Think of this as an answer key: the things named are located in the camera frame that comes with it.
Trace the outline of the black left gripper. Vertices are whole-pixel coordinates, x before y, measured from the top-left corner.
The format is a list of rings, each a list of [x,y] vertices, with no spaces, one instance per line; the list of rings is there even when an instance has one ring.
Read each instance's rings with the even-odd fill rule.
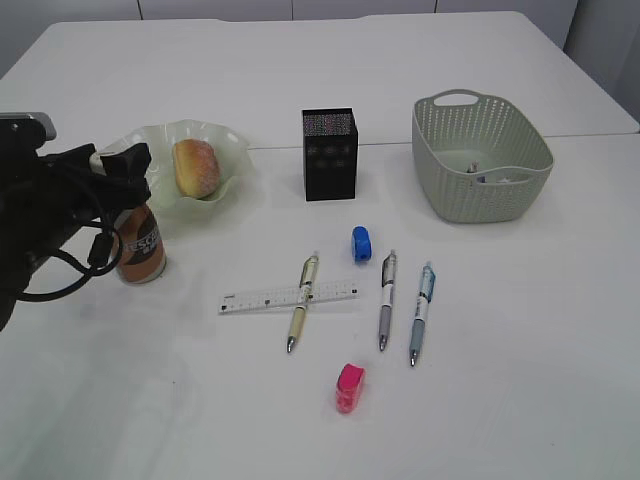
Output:
[[[32,275],[82,224],[100,216],[97,199],[68,169],[68,160],[87,161],[87,144],[61,154],[38,155],[40,145],[26,130],[1,121],[1,325],[6,326]],[[135,209],[151,197],[146,143],[119,153],[92,155],[98,196],[112,215]]]

